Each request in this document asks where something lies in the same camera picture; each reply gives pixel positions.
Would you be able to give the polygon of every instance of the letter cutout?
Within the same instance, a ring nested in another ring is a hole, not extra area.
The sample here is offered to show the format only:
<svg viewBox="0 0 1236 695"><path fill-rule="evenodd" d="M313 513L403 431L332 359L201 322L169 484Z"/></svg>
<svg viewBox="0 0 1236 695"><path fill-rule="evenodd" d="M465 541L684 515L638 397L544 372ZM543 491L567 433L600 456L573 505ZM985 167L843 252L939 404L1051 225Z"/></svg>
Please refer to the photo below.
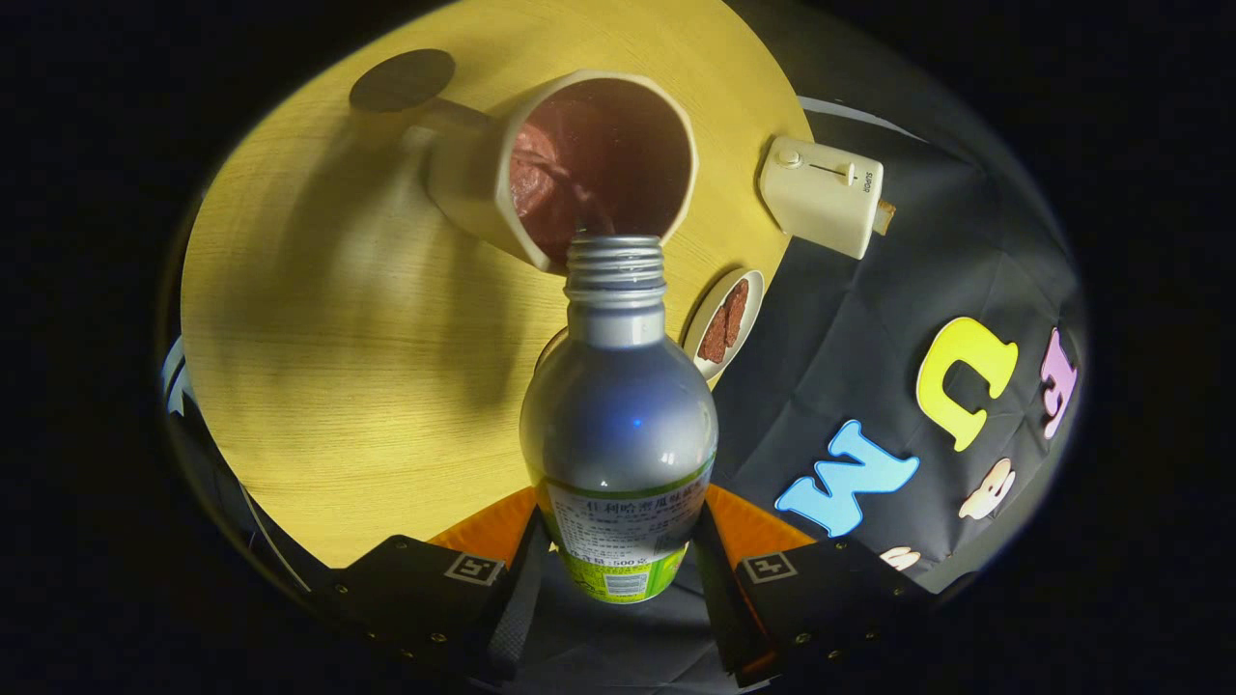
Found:
<svg viewBox="0 0 1236 695"><path fill-rule="evenodd" d="M1052 416L1052 419L1047 420L1047 427L1043 428L1043 437L1051 439L1056 437L1056 429L1060 427L1064 409L1069 407L1069 398L1073 397L1073 387L1078 383L1078 370L1069 364L1069 356L1060 346L1059 329L1052 329L1052 340L1047 344L1047 355L1043 357L1043 366L1039 367L1038 375L1044 383L1048 380L1052 382L1043 392L1043 406L1047 407L1047 414Z"/></svg>
<svg viewBox="0 0 1236 695"><path fill-rule="evenodd" d="M855 492L895 492L918 470L917 456L905 461L894 458L863 437L863 425L858 420L842 425L828 443L828 453L833 456L847 455L859 463L816 461L816 475L828 492L821 492L816 481L805 476L794 481L772 506L818 523L828 531L829 538L844 535L863 522Z"/></svg>
<svg viewBox="0 0 1236 695"><path fill-rule="evenodd" d="M920 558L922 558L922 553L911 550L908 545L889 548L884 553L880 553L880 559L889 563L889 565L897 571L906 571L906 569L913 566Z"/></svg>
<svg viewBox="0 0 1236 695"><path fill-rule="evenodd" d="M918 408L953 435L957 440L953 449L964 451L988 422L988 412L979 408L969 413L944 394L944 375L957 361L965 362L979 372L988 381L988 393L999 398L1017 366L1017 344L1000 343L979 322L960 317L944 324L927 349L927 356L918 367L918 385L915 388Z"/></svg>
<svg viewBox="0 0 1236 695"><path fill-rule="evenodd" d="M983 517L990 514L1000 502L1004 501L1005 495L1012 490L1012 481L1017 479L1017 471L1012 470L1012 460L1007 456L996 461L996 465L991 466L988 475L979 484L979 488L970 493L962 505L962 508L957 511L957 518L963 519L970 517L971 519L981 519Z"/></svg>

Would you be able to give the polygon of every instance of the green label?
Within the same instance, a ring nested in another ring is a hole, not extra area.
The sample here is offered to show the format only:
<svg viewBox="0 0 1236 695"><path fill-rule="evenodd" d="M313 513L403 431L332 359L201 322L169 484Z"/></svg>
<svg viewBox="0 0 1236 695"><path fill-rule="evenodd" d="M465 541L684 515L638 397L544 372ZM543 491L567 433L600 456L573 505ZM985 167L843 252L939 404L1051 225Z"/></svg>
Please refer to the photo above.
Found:
<svg viewBox="0 0 1236 695"><path fill-rule="evenodd" d="M634 603L674 581L712 472L712 459L655 488L593 492L546 479L550 533L575 584L593 599Z"/></svg>
<svg viewBox="0 0 1236 695"><path fill-rule="evenodd" d="M646 565L606 568L585 563L559 549L571 580L585 594L607 603L635 603L656 596L674 581L687 548Z"/></svg>

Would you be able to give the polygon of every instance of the yellow tabletop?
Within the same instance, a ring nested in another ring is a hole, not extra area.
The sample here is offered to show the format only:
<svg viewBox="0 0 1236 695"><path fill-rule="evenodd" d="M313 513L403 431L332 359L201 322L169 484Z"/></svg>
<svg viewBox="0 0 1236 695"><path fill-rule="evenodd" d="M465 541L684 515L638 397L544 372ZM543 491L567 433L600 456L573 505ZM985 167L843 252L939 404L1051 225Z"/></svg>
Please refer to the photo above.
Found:
<svg viewBox="0 0 1236 695"><path fill-rule="evenodd" d="M755 187L775 135L812 140L759 38L719 0L465 0L378 38L274 109L206 193L182 291L184 349L240 481L310 553L345 566L426 539L528 485L518 420L562 278L454 228L421 183L434 135L358 141L368 68L441 48L441 94L486 110L580 68L645 74L686 109L700 173L666 245L666 330L712 281L776 271L787 237Z"/></svg>

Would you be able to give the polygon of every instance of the aluminum bottle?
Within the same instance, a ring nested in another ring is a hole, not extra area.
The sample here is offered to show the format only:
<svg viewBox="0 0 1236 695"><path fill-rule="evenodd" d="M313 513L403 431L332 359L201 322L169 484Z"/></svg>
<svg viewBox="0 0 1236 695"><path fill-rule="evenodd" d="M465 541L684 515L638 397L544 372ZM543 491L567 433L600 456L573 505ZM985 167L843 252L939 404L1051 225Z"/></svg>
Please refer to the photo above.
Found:
<svg viewBox="0 0 1236 695"><path fill-rule="evenodd" d="M575 584L633 603L674 580L717 449L708 385L665 335L655 236L581 235L567 254L567 339L524 396L520 443Z"/></svg>

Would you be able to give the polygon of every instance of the mug rim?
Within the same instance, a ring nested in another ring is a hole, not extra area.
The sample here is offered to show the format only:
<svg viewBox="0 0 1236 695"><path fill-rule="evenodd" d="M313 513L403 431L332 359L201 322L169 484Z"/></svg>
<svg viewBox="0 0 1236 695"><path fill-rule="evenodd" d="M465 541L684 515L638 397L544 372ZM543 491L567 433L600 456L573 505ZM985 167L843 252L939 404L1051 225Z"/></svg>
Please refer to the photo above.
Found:
<svg viewBox="0 0 1236 695"><path fill-rule="evenodd" d="M674 114L679 117L679 122L682 124L682 129L687 139L687 151L691 153L691 168L687 173L687 188L682 193L682 202L679 204L679 209L675 213L674 219L670 221L669 228L659 236L660 246L665 246L665 242L674 236L674 232L677 231L679 226L686 219L687 210L691 207L691 198L695 195L696 173L700 169L700 153L696 150L695 130L691 127L691 116L687 115L686 109L684 109L677 100L675 100L651 78L634 73L580 69L543 84L529 99L523 100L523 103L507 116L507 124L503 127L502 142L498 150L498 177L497 185L493 190L493 199L498 208L498 214L502 215L507 228L515 236L515 240L524 250L524 255L528 257L529 262L545 272L566 275L566 266L550 258L549 255L545 254L545 251L543 251L535 241L533 241L528 230L524 229L523 223L519 220L519 215L515 213L515 203L510 195L510 155L514 152L515 137L519 135L519 129L523 127L523 124L528 121L528 117L531 116L533 111L536 110L538 106L566 87L595 79L618 79L634 83L648 89L659 96L667 106L670 106Z"/></svg>

